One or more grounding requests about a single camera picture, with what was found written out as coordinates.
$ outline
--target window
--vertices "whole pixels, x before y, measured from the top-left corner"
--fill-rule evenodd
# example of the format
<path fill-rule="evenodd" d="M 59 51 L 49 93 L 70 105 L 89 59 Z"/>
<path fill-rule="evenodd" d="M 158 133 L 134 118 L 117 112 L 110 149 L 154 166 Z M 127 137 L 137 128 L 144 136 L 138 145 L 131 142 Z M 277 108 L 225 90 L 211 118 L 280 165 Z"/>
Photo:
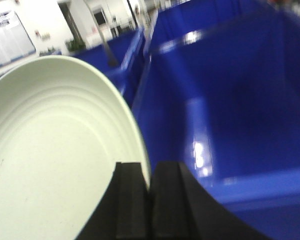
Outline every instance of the window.
<path fill-rule="evenodd" d="M 14 11 L 0 13 L 0 67 L 36 52 Z"/>
<path fill-rule="evenodd" d="M 95 20 L 96 22 L 99 24 L 99 25 L 102 25 L 102 24 L 106 24 L 107 21 L 106 21 L 106 17 L 105 17 L 105 13 L 103 11 L 102 8 L 99 8 L 97 10 L 94 10 L 93 11 L 93 15 L 95 17 Z"/>

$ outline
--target white plate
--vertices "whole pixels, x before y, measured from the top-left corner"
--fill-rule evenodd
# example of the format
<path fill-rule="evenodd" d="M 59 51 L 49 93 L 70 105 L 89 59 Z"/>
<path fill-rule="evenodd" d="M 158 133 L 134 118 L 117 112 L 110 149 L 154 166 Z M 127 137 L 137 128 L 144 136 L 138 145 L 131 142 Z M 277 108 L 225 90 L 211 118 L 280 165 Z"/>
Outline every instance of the white plate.
<path fill-rule="evenodd" d="M 0 79 L 0 240 L 74 239 L 116 162 L 149 162 L 123 98 L 94 67 L 47 56 Z"/>

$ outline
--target white wall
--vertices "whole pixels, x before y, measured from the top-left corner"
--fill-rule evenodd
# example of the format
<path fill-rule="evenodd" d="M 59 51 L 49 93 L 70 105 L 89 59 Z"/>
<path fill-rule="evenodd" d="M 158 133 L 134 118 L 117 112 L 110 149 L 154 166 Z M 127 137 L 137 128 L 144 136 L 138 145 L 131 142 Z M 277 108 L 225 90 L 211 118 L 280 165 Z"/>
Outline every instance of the white wall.
<path fill-rule="evenodd" d="M 14 0 L 0 0 L 0 13 L 7 11 L 17 13 L 36 48 L 36 54 L 0 67 L 0 74 L 21 63 L 37 58 L 40 51 L 47 51 L 51 47 L 60 48 L 63 55 L 69 54 L 65 40 L 73 39 L 73 35 L 57 0 L 20 0 L 20 4 L 16 4 Z M 49 33 L 50 39 L 42 40 L 36 36 L 35 30 L 38 30 L 41 35 Z"/>
<path fill-rule="evenodd" d="M 95 27 L 94 19 L 87 5 L 83 0 L 71 0 L 68 7 L 81 37 L 85 40 Z"/>

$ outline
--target metal pole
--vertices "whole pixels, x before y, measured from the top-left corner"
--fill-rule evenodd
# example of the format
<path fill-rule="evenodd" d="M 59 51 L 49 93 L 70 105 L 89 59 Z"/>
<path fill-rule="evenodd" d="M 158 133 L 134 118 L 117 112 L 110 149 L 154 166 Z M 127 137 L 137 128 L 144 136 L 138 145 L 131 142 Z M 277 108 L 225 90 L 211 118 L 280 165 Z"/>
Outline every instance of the metal pole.
<path fill-rule="evenodd" d="M 133 18 L 133 21 L 134 21 L 134 24 L 135 24 L 135 27 L 137 28 L 138 27 L 138 23 L 137 23 L 137 19 L 136 19 L 136 15 L 131 7 L 131 4 L 130 4 L 130 1 L 129 0 L 126 0 L 126 2 L 128 3 L 129 5 L 129 9 L 131 11 L 131 15 L 132 15 L 132 18 Z"/>
<path fill-rule="evenodd" d="M 100 34 L 100 38 L 102 40 L 102 45 L 104 47 L 105 54 L 108 57 L 108 64 L 109 64 L 109 66 L 111 66 L 111 67 L 118 66 L 119 65 L 118 60 L 116 59 L 114 53 L 111 51 L 111 48 L 110 48 L 108 42 L 106 41 L 104 34 L 101 32 L 101 30 L 99 28 L 99 24 L 98 24 L 98 22 L 97 22 L 97 20 L 95 18 L 94 13 L 92 12 L 92 10 L 91 10 L 90 6 L 88 5 L 87 1 L 83 0 L 83 2 L 85 3 L 85 5 L 87 6 L 87 8 L 89 9 L 91 17 L 92 17 L 92 19 L 94 21 L 94 24 L 96 26 L 96 29 L 98 30 L 98 32 Z"/>

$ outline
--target blue bin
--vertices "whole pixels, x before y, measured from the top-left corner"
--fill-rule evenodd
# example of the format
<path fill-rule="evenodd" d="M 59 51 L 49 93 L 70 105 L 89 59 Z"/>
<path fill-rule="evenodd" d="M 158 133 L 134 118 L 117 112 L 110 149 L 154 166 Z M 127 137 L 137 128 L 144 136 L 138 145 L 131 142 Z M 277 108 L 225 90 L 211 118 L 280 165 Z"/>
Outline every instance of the blue bin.
<path fill-rule="evenodd" d="M 190 0 L 176 5 L 159 12 L 152 26 L 152 39 L 147 40 L 144 54 L 186 33 L 208 29 L 268 7 L 268 4 L 258 0 Z"/>
<path fill-rule="evenodd" d="M 143 58 L 144 30 L 138 28 L 124 33 L 110 40 L 108 44 L 119 62 L 117 67 L 108 65 L 108 57 L 102 45 L 84 50 L 74 57 L 104 73 L 131 106 L 145 63 Z"/>
<path fill-rule="evenodd" d="M 300 19 L 292 12 L 258 12 L 163 44 L 132 111 L 152 170 L 182 161 L 247 224 L 300 240 Z"/>

